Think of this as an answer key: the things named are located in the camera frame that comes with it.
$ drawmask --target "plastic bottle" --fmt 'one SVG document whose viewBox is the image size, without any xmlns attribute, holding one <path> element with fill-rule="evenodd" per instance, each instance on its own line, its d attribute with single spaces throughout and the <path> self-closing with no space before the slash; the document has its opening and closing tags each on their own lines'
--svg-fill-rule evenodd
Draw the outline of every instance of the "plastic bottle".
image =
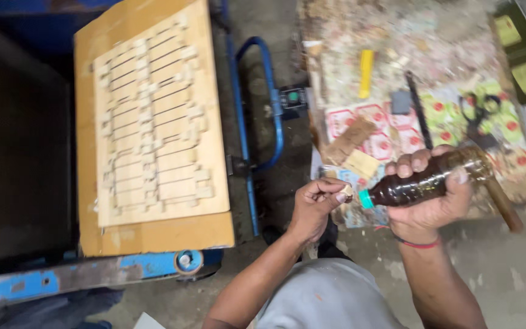
<svg viewBox="0 0 526 329">
<path fill-rule="evenodd" d="M 523 223 L 507 195 L 493 175 L 486 153 L 478 146 L 466 146 L 434 156 L 427 168 L 410 177 L 385 176 L 370 190 L 358 193 L 363 208 L 381 206 L 409 206 L 444 196 L 445 180 L 453 169 L 463 167 L 474 185 L 484 184 L 511 232 L 523 230 Z"/>
<path fill-rule="evenodd" d="M 492 167 L 484 151 L 468 146 L 432 157 L 424 171 L 410 177 L 384 176 L 372 189 L 362 190 L 358 196 L 365 209 L 376 205 L 408 206 L 441 197 L 446 193 L 446 177 L 458 167 L 464 167 L 473 182 L 492 176 Z"/>
</svg>

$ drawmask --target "blue machine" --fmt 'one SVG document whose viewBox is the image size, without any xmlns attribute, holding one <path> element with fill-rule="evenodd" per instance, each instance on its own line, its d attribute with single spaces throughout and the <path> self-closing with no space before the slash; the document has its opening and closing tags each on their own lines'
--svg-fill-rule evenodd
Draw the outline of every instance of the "blue machine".
<svg viewBox="0 0 526 329">
<path fill-rule="evenodd" d="M 0 21 L 23 39 L 30 47 L 48 55 L 72 52 L 72 34 L 98 17 L 117 0 L 77 0 L 83 10 L 78 12 L 66 8 L 51 8 L 50 2 L 0 0 Z M 283 150 L 283 110 L 279 90 L 274 85 L 271 56 L 265 41 L 260 37 L 249 38 L 235 53 L 231 30 L 228 28 L 229 6 L 221 0 L 219 13 L 222 22 L 217 22 L 226 31 L 226 54 L 230 76 L 243 166 L 247 183 L 248 202 L 254 236 L 259 235 L 258 214 L 252 175 L 272 167 Z M 237 64 L 253 45 L 261 51 L 267 88 L 271 95 L 272 120 L 275 126 L 275 150 L 272 157 L 260 164 L 251 163 L 247 143 L 243 101 L 241 97 Z M 67 259 L 62 265 L 41 268 L 42 260 L 26 264 L 23 272 L 0 274 L 0 304 L 16 303 L 27 299 L 55 295 L 74 290 L 122 285 L 127 282 L 155 278 L 197 279 L 216 272 L 220 267 L 223 250 L 183 250 L 180 252 L 145 253 L 141 255 L 103 257 L 96 259 Z"/>
</svg>

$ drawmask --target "concrete floor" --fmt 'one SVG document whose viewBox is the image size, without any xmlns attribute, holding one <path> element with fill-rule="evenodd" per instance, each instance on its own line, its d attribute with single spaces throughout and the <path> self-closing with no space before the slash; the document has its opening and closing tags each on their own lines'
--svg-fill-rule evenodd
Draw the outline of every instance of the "concrete floor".
<svg viewBox="0 0 526 329">
<path fill-rule="evenodd" d="M 294 31 L 295 0 L 255 0 L 248 5 L 230 1 L 236 44 L 252 35 L 263 37 L 272 52 L 278 86 L 297 83 L 305 75 L 290 64 L 290 35 Z M 216 49 L 218 55 L 223 49 Z M 252 96 L 251 111 L 258 131 L 261 158 L 269 152 L 271 125 L 262 116 L 266 102 L 258 55 L 250 53 L 243 65 Z M 286 148 L 280 162 L 258 178 L 258 203 L 264 224 L 282 226 L 291 216 L 293 194 L 309 179 L 311 141 L 307 119 L 285 124 Z M 526 231 L 511 235 L 499 218 L 458 222 L 442 235 L 458 273 L 476 295 L 491 328 L 526 328 Z M 395 315 L 409 328 L 420 328 L 413 308 L 400 255 L 387 230 L 349 229 L 339 240 L 348 255 L 375 277 Z M 123 300 L 110 311 L 92 318 L 110 321 L 114 328 L 132 328 L 145 311 L 167 329 L 200 328 L 216 295 L 240 270 L 266 248 L 260 239 L 226 251 L 223 266 L 214 276 L 194 283 L 173 280 L 126 287 Z"/>
</svg>

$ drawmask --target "hand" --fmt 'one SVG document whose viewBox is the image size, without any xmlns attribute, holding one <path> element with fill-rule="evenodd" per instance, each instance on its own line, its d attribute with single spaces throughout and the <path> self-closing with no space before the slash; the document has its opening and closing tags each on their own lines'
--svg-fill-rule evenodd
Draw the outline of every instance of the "hand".
<svg viewBox="0 0 526 329">
<path fill-rule="evenodd" d="M 401 178 L 422 172 L 432 156 L 439 156 L 454 147 L 439 145 L 431 152 L 419 150 L 404 154 L 397 163 L 385 167 L 385 175 L 397 174 Z M 443 197 L 424 201 L 411 207 L 388 207 L 391 230 L 413 243 L 432 243 L 438 238 L 437 229 L 451 223 L 468 212 L 472 188 L 464 168 L 454 170 L 445 181 L 447 192 Z"/>
<path fill-rule="evenodd" d="M 339 193 L 346 185 L 340 179 L 322 178 L 297 190 L 287 234 L 304 244 L 318 241 L 326 229 L 328 214 L 340 204 L 352 200 Z"/>
</svg>

